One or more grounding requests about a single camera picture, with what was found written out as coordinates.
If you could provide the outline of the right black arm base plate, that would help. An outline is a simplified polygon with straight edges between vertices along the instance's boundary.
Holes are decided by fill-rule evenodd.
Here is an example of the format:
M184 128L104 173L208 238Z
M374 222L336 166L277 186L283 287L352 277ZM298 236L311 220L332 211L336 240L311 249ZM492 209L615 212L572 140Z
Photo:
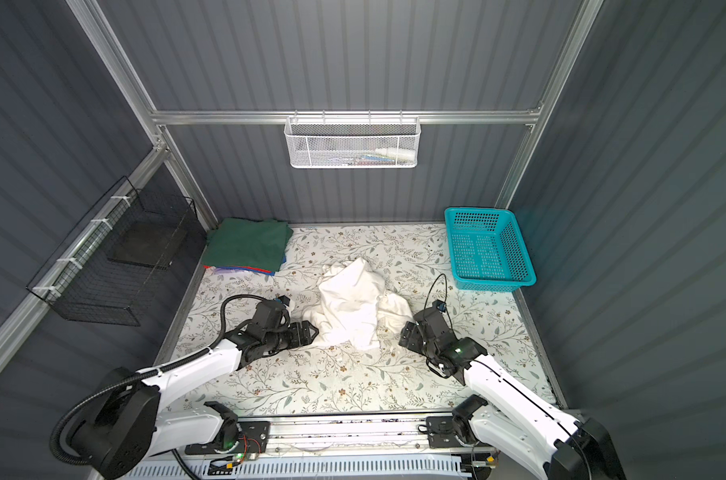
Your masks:
M475 435L470 421L464 418L452 415L428 416L423 431L432 449L491 448L490 444Z

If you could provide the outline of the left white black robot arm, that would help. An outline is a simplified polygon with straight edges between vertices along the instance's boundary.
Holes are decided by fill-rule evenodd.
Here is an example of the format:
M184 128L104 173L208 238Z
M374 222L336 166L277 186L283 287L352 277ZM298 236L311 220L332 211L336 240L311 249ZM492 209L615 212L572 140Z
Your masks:
M319 335L308 320L294 321L286 296L253 295L254 315L227 326L230 296L220 305L220 326L204 348L174 361L132 372L118 368L95 392L75 404L55 424L49 438L53 457L65 464L90 466L105 479L118 479L145 458L171 453L186 475L196 475L181 451L204 445L228 455L249 443L240 420L219 401L185 412L168 406L189 392L250 366L257 360L311 345Z

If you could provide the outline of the white t shirt with print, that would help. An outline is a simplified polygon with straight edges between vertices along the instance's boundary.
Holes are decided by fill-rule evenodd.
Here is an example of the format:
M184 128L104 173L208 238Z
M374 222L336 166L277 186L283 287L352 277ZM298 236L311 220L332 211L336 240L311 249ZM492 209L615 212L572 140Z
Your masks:
M407 300L389 290L364 258L327 266L317 288L319 301L303 312L318 329L315 346L348 343L371 351L381 346L380 332L397 334L413 319Z

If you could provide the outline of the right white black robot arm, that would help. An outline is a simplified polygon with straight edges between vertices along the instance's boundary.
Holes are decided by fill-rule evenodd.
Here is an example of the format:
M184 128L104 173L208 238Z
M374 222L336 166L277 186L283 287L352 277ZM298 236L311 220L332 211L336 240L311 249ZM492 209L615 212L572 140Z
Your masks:
M402 328L399 345L422 355L434 374L470 389L451 414L451 429L460 443L491 445L538 479L626 477L606 427L546 402L480 343L458 338L443 301L416 313Z

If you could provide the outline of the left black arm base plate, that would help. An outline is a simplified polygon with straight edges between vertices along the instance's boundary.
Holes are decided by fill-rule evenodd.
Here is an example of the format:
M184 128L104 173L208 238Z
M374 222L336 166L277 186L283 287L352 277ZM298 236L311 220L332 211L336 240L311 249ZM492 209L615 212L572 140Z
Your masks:
M259 455L266 450L271 430L268 421L225 421L214 439L205 444L192 444L186 455Z

